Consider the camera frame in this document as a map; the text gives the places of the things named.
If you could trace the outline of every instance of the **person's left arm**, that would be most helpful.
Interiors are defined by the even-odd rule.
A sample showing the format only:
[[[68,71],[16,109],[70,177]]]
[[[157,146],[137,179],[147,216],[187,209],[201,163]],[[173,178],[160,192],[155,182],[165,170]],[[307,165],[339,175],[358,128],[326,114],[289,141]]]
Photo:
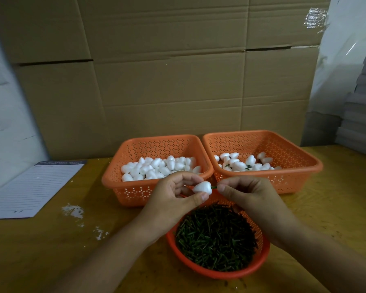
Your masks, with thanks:
[[[205,192],[190,195],[185,185],[203,179],[190,172],[176,172],[161,179],[141,213],[85,262],[59,280],[50,292],[114,292],[141,253],[165,235],[187,212],[209,198]]]

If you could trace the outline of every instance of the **stack of gray boxes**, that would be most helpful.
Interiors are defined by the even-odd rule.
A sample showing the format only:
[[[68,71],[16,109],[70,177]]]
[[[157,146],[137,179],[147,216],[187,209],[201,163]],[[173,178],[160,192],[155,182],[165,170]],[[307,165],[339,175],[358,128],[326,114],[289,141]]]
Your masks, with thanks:
[[[345,102],[336,143],[366,154],[366,58],[354,93]]]

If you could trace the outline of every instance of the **wooden table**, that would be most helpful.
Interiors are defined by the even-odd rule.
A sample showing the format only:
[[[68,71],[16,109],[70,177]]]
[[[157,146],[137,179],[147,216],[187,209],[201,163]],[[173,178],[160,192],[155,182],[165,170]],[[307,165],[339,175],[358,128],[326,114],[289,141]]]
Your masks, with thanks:
[[[310,226],[366,256],[366,156],[341,146],[305,148],[324,163],[302,191],[283,195]],[[119,205],[101,184],[110,159],[91,159],[34,217],[0,220],[0,292],[37,292],[87,257],[140,208]],[[79,206],[83,218],[65,214]],[[136,261],[117,292],[326,292],[292,257],[271,246],[266,263],[234,281],[203,277],[165,238]]]

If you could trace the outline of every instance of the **wall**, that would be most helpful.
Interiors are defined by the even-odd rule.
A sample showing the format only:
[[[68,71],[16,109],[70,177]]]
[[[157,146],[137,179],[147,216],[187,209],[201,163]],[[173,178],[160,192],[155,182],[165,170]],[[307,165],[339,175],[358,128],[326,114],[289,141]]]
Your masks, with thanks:
[[[366,56],[366,0],[331,0],[302,145],[334,142],[346,93],[353,92]]]
[[[47,159],[28,105],[0,49],[0,186]]]

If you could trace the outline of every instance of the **paper sheet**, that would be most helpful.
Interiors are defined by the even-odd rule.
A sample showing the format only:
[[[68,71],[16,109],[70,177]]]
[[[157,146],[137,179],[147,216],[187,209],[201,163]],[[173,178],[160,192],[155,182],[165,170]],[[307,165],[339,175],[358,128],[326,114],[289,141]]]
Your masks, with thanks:
[[[43,161],[0,188],[0,219],[34,217],[86,161]]]

